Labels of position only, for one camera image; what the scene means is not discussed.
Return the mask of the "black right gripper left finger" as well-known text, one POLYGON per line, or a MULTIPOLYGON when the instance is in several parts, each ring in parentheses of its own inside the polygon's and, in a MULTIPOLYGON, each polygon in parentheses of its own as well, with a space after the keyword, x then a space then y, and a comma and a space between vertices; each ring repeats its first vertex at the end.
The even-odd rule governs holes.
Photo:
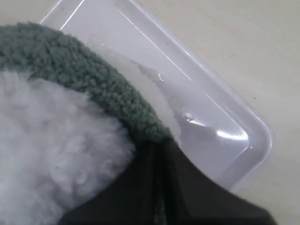
POLYGON ((151 225, 156 197, 157 145, 137 146, 129 167, 103 192, 66 213, 60 225, 151 225))

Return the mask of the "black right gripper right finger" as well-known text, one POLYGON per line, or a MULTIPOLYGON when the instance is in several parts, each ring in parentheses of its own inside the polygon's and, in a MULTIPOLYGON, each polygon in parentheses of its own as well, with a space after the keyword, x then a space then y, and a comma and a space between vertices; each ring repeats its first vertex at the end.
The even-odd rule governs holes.
POLYGON ((275 225, 273 216, 202 173, 174 140, 161 144, 165 213, 170 225, 275 225))

